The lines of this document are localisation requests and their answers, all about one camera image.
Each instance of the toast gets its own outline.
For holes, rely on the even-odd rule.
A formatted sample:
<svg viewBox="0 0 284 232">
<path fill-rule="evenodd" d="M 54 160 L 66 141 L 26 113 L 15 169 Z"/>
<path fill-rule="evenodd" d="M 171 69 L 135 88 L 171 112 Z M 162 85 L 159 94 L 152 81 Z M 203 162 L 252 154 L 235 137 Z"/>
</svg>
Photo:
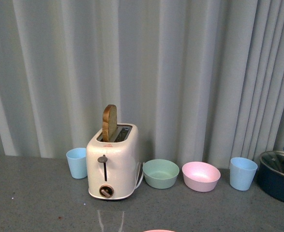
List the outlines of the toast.
<svg viewBox="0 0 284 232">
<path fill-rule="evenodd" d="M 103 142 L 109 142 L 117 130 L 117 108 L 115 105 L 108 105 L 103 112 L 102 138 Z"/>
</svg>

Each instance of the white toaster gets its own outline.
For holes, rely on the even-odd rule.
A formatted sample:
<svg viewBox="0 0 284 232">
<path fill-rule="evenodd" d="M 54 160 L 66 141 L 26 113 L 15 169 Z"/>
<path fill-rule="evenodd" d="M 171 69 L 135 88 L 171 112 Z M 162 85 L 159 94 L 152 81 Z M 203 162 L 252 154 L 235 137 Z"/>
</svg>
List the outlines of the white toaster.
<svg viewBox="0 0 284 232">
<path fill-rule="evenodd" d="M 89 194 L 120 200 L 129 197 L 139 185 L 138 129 L 133 124 L 117 124 L 110 141 L 103 142 L 100 129 L 87 145 Z"/>
</svg>

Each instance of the pink plate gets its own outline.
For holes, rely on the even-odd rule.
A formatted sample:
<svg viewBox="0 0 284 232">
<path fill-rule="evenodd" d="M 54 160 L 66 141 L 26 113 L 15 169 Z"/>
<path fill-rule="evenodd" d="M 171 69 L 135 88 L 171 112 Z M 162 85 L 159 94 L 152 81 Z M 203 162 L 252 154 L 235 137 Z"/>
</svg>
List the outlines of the pink plate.
<svg viewBox="0 0 284 232">
<path fill-rule="evenodd" d="M 219 178 L 220 171 L 204 162 L 189 162 L 182 167 L 185 184 L 198 192 L 212 191 Z"/>
</svg>

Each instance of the pot lid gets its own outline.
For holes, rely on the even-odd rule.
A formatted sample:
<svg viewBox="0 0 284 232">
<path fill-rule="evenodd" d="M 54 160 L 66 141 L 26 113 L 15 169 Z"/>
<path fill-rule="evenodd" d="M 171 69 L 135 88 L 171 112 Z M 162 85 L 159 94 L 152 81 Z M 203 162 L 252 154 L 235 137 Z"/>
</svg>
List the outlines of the pot lid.
<svg viewBox="0 0 284 232">
<path fill-rule="evenodd" d="M 272 171 L 284 176 L 284 152 L 266 151 L 260 155 L 260 162 Z"/>
</svg>

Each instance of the plastic cup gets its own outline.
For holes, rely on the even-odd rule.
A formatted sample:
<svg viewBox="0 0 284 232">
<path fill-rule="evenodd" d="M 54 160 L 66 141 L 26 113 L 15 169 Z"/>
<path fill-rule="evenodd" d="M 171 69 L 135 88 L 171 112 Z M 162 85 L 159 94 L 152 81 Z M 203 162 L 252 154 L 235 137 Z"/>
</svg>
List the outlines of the plastic cup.
<svg viewBox="0 0 284 232">
<path fill-rule="evenodd" d="M 247 191 L 252 184 L 258 165 L 250 159 L 235 157 L 230 161 L 230 185 Z"/>
<path fill-rule="evenodd" d="M 66 153 L 70 172 L 73 178 L 82 179 L 87 176 L 86 149 L 74 148 Z"/>
</svg>

